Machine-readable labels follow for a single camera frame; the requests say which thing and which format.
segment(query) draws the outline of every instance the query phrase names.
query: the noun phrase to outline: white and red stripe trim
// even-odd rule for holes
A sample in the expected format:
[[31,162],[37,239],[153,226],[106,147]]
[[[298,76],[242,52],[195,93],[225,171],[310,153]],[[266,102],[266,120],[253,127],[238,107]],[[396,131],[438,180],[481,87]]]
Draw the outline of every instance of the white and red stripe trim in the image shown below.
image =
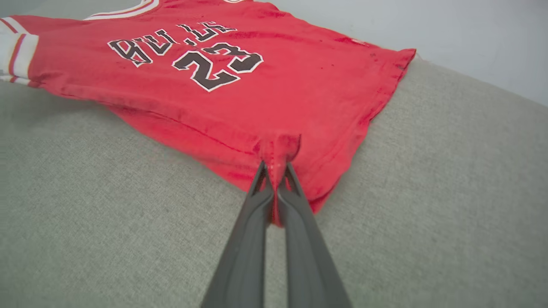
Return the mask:
[[158,7],[160,5],[160,0],[142,0],[138,5],[125,9],[118,10],[114,12],[107,13],[97,13],[93,14],[90,17],[84,20],[97,20],[97,19],[116,19],[116,18],[127,18],[141,15],[143,13],[149,12],[150,10]]
[[28,33],[20,23],[11,17],[0,18],[0,31],[12,33]]
[[0,32],[0,79],[29,85],[28,67],[38,46],[38,36]]

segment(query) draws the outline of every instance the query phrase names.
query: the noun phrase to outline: gray cushion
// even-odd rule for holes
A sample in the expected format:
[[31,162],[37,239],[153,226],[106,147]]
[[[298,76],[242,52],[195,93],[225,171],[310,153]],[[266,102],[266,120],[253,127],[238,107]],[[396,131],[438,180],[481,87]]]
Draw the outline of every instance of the gray cushion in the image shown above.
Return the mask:
[[[245,193],[97,104],[0,95],[0,305],[197,307]],[[545,307],[548,108],[416,59],[316,217],[355,307]]]

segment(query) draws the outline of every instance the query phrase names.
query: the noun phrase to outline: jersey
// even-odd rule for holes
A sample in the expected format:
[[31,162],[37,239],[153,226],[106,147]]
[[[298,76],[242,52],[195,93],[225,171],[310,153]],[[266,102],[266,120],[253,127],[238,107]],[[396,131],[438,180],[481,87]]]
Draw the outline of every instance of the jersey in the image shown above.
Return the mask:
[[261,160],[275,188],[292,161],[315,213],[414,55],[251,0],[0,19],[0,79],[97,101],[242,190]]

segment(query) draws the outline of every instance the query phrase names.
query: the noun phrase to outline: number 23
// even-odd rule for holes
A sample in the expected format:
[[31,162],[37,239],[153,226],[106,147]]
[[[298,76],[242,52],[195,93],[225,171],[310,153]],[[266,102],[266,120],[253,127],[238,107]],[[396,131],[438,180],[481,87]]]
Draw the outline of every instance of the number 23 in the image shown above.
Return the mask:
[[214,78],[212,78],[213,62],[198,50],[187,51],[184,55],[173,61],[172,65],[179,71],[189,70],[191,65],[196,65],[194,73],[190,78],[208,92],[240,80],[238,74],[253,72],[263,62],[260,54],[249,53],[238,46],[232,46],[228,43],[217,43],[212,47],[202,48],[202,50],[212,55],[233,55],[234,58],[230,61],[228,67],[234,73],[220,70],[214,73]]

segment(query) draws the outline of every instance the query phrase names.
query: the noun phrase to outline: black and white lettering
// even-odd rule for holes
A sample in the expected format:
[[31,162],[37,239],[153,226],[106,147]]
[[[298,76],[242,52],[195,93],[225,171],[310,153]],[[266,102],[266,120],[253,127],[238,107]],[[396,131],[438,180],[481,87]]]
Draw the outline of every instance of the black and white lettering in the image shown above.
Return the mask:
[[226,50],[223,55],[233,55],[234,59],[230,61],[229,68],[237,73],[250,73],[263,62],[262,56],[257,53],[249,53],[240,49],[238,46],[232,46],[228,43],[217,43],[209,48],[202,48],[209,54],[220,54],[220,50]]
[[179,44],[173,39],[173,37],[169,36],[169,34],[164,29],[160,29],[154,33],[156,33],[156,35],[162,36],[163,38],[165,38],[166,41],[171,44]]
[[206,26],[207,28],[210,28],[210,29],[218,30],[221,33],[226,33],[226,32],[230,32],[230,31],[238,31],[237,29],[234,29],[234,28],[227,28],[225,26],[221,26],[221,25],[217,24],[215,21],[199,22],[199,24],[202,24],[202,25],[204,25],[204,26]]
[[240,79],[238,76],[234,76],[225,70],[220,70],[218,73],[213,74],[215,78],[211,78],[213,63],[199,51],[187,51],[180,58],[173,61],[172,65],[181,71],[188,70],[189,66],[193,64],[196,65],[196,68],[190,78],[208,92]]
[[148,41],[146,43],[150,46],[152,50],[154,50],[157,55],[164,55],[169,50],[169,48],[173,46],[173,44],[171,43],[159,44],[158,40],[156,40],[152,35],[145,35],[143,37]]
[[194,42],[193,40],[191,40],[189,38],[187,38],[185,40],[185,44],[190,45],[190,46],[196,46],[196,42]]
[[137,45],[128,39],[108,42],[109,47],[122,58],[130,60],[136,67],[152,63],[152,59]]
[[181,27],[181,28],[185,29],[186,32],[194,34],[196,39],[200,42],[205,42],[208,39],[219,35],[217,32],[215,32],[215,31],[213,31],[212,29],[209,29],[209,28],[204,29],[205,33],[200,33],[199,31],[194,30],[194,29],[190,28],[187,25],[177,25],[177,27]]

